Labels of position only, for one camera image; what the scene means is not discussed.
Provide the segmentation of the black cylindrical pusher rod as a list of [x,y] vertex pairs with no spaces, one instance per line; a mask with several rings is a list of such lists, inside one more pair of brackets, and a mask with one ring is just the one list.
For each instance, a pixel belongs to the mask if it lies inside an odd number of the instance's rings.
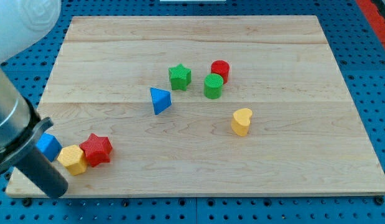
[[59,198],[68,190],[67,180],[35,146],[16,168],[49,198]]

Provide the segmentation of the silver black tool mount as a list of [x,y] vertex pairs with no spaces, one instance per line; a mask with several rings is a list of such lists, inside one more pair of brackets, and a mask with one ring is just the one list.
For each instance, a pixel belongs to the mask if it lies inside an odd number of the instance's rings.
[[0,69],[0,175],[22,164],[52,126],[52,120],[42,119]]

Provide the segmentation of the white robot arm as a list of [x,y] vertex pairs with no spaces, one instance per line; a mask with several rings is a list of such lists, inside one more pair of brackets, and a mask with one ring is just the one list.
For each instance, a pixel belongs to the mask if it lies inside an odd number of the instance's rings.
[[[0,1],[0,66],[46,36],[60,11],[61,2],[56,0]],[[52,126],[52,120],[41,118],[0,68],[0,175],[16,167],[46,196],[59,198],[68,183],[36,146]]]

